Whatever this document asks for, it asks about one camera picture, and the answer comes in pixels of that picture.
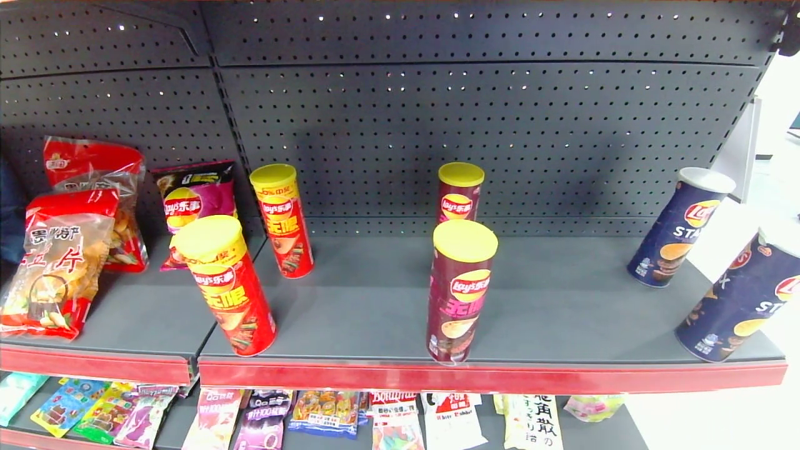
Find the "red chip can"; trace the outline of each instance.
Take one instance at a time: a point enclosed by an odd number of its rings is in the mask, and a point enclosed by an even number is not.
[[[483,169],[469,163],[439,167],[438,221],[475,220],[484,179]]]
[[[497,248],[492,230],[471,220],[434,229],[427,346],[440,364],[460,364],[470,354]]]
[[[182,227],[173,244],[234,353],[253,356],[272,345],[278,330],[238,219],[201,217]]]
[[[270,164],[250,174],[281,275],[294,279],[314,268],[298,189],[298,173],[289,164]]]

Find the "red shelf edge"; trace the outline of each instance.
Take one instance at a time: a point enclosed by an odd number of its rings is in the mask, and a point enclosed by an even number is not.
[[[13,344],[0,344],[0,370],[150,384],[190,382],[189,361],[181,356],[68,352]]]
[[[203,386],[337,388],[446,392],[546,392],[555,395],[705,392],[774,386],[783,381],[785,360],[727,364],[562,366],[529,365],[448,368],[429,364],[269,362],[199,359]]]

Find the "pegboard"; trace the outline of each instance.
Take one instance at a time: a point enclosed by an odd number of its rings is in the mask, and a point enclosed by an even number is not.
[[[223,66],[619,60],[766,65],[790,2],[204,2]]]
[[[15,3],[0,15],[0,78],[210,65],[177,26],[91,2]],[[193,3],[172,8],[202,24]]]
[[[648,217],[707,166],[760,70],[669,63],[224,69],[250,165],[300,170],[308,216],[428,216],[437,169],[479,214]]]
[[[211,69],[137,70],[54,75],[0,82],[2,148],[29,195],[50,191],[43,136],[99,139],[138,148],[148,168],[233,159],[242,216],[258,208]],[[161,197],[147,176],[138,213],[165,232]],[[257,230],[258,220],[249,221]]]

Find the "purple snack bag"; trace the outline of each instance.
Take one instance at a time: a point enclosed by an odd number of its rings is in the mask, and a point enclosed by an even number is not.
[[[242,427],[233,450],[280,450],[283,419],[289,414],[292,391],[254,389],[242,413]]]

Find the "dark blue chip can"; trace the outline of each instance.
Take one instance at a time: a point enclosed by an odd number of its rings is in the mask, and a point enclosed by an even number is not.
[[[675,193],[628,263],[628,272],[647,286],[669,284],[714,210],[735,187],[734,180],[719,172],[681,169]]]
[[[701,360],[724,361],[792,297],[800,297],[800,223],[761,227],[675,329]]]

